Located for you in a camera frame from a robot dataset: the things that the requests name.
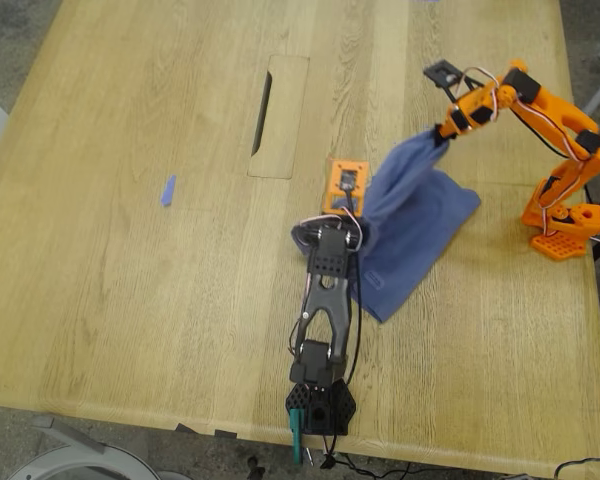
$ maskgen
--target blue cloth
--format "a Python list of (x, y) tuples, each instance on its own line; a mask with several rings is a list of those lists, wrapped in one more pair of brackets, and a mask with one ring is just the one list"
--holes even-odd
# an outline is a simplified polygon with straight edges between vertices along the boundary
[(396, 146), (365, 194), (362, 217), (368, 238), (359, 252), (362, 307), (380, 322), (405, 302), (480, 205), (474, 191), (433, 168), (449, 148), (448, 141), (436, 143), (432, 130)]

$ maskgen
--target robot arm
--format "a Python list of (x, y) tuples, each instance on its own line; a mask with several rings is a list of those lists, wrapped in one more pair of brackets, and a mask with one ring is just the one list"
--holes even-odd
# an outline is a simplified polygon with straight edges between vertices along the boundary
[[(556, 260), (583, 255), (588, 239), (600, 233), (600, 205), (568, 208), (561, 202), (600, 173), (598, 125), (527, 75), (526, 66), (519, 60), (513, 61), (503, 76), (494, 77), (478, 69), (491, 78), (485, 85), (468, 77), (468, 70), (461, 72), (443, 60), (424, 71), (452, 102), (445, 122), (438, 128), (440, 138), (464, 135), (496, 120), (501, 110), (510, 109), (566, 158), (539, 183), (522, 215), (524, 224), (542, 228), (542, 234), (535, 236), (531, 244)], [(456, 98), (463, 83), (469, 91)]]

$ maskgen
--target wood grain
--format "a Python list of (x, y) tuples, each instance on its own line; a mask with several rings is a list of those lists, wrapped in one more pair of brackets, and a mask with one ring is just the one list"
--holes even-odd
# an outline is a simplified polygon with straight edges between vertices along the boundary
[(273, 55), (269, 59), (271, 83), (263, 92), (258, 119), (262, 130), (255, 133), (260, 139), (249, 161), (250, 176), (291, 178), (308, 68), (306, 57)]
[[(272, 55), (309, 58), (290, 179), (247, 173)], [(557, 1), (65, 0), (0, 143), (0, 405), (289, 444), (289, 230), (326, 158), (377, 169), (440, 121), (431, 62), (518, 56), (569, 95)], [(535, 476), (600, 456), (591, 258), (549, 261), (518, 220), (555, 161), (508, 112), (453, 143), (441, 167), (482, 206), (363, 318), (339, 449)]]

